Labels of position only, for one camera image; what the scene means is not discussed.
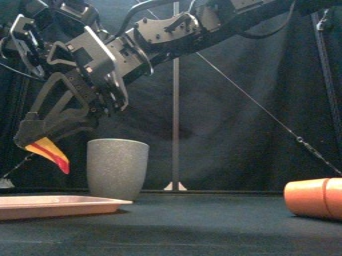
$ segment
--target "plastic tray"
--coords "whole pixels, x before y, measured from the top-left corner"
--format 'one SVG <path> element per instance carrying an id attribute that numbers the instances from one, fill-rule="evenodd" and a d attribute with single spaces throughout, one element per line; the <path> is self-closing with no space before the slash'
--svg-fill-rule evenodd
<path id="1" fill-rule="evenodd" d="M 0 197 L 0 220 L 113 213 L 130 201 L 90 196 Z"/>

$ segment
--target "orange cup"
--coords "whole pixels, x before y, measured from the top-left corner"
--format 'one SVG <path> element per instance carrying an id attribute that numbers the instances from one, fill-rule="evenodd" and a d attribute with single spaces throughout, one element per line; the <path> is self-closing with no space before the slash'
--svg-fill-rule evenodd
<path id="1" fill-rule="evenodd" d="M 325 184 L 325 205 L 332 219 L 342 220 L 342 178 L 331 178 Z"/>
<path id="2" fill-rule="evenodd" d="M 325 186 L 329 179 L 293 181 L 284 187 L 284 202 L 297 216 L 332 218 L 325 204 Z"/>

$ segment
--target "cable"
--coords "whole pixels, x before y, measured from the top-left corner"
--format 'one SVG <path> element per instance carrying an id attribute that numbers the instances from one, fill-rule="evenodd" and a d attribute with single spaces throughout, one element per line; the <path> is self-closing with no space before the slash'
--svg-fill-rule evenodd
<path id="1" fill-rule="evenodd" d="M 3 63 L 1 63 L 1 62 L 0 62 L 0 66 L 1 66 L 2 68 L 5 68 L 6 70 L 9 70 L 10 72 L 13 72 L 13 73 L 15 73 L 15 74 L 18 74 L 18 75 L 21 75 L 21 76 L 23 76 L 23 77 L 26 77 L 26 78 L 34 80 L 34 81 L 38 81 L 38 82 L 41 82 L 41 83 L 46 82 L 45 80 L 38 79 L 38 78 L 36 78 L 36 77 L 33 77 L 33 76 L 30 76 L 30 75 L 22 73 L 21 71 L 18 71 L 18 70 L 10 68 L 9 66 L 6 66 L 6 65 L 5 65 Z"/>
<path id="2" fill-rule="evenodd" d="M 287 26 L 287 24 L 289 22 L 289 19 L 292 17 L 295 2 L 296 2 L 296 0 L 293 0 L 292 4 L 289 6 L 288 15 L 287 15 L 287 18 L 285 18 L 283 24 L 272 32 L 269 32 L 264 35 L 255 35 L 255 34 L 251 34 L 245 31 L 240 30 L 239 28 L 232 28 L 233 31 L 236 32 L 236 34 L 240 35 L 244 38 L 248 38 L 248 39 L 263 39 L 263 38 L 267 38 L 267 37 L 272 36 L 275 33 L 277 33 Z"/>

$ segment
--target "black backdrop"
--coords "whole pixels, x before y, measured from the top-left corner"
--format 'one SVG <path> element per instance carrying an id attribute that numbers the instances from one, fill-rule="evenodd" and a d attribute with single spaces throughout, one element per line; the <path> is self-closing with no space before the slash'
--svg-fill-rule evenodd
<path id="1" fill-rule="evenodd" d="M 90 1 L 112 33 L 133 0 Z M 180 5 L 186 9 L 188 2 Z M 1 3 L 1 19 L 13 1 Z M 154 15 L 172 15 L 172 4 L 154 8 Z M 136 16 L 150 17 L 144 12 Z M 264 33 L 285 15 L 253 28 Z M 339 29 L 328 34 L 329 64 L 336 89 L 339 77 Z M 235 36 L 200 54 L 237 83 L 276 118 L 340 166 L 336 134 L 311 17 L 296 13 L 285 29 L 263 40 Z M 11 143 L 17 123 L 40 88 L 38 83 L 0 71 L 1 75 L 1 173 L 26 154 Z M 65 176 L 54 165 L 36 157 L 13 174 L 17 187 L 85 188 L 86 140 L 98 137 L 134 139 L 149 145 L 145 189 L 162 189 L 172 179 L 172 63 L 161 64 L 154 75 L 128 86 L 129 107 L 100 120 L 92 134 L 60 142 L 70 159 Z M 291 180 L 329 177 L 335 173 L 312 157 L 283 127 L 231 85 L 227 79 L 192 54 L 180 58 L 180 182 L 192 190 L 281 190 Z"/>

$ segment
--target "gray cup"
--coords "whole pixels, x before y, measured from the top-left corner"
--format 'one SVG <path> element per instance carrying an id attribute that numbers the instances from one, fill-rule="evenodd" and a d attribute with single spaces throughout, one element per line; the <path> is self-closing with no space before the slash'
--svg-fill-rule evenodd
<path id="1" fill-rule="evenodd" d="M 140 193 L 149 146 L 124 139 L 88 141 L 86 178 L 90 196 L 133 201 Z"/>

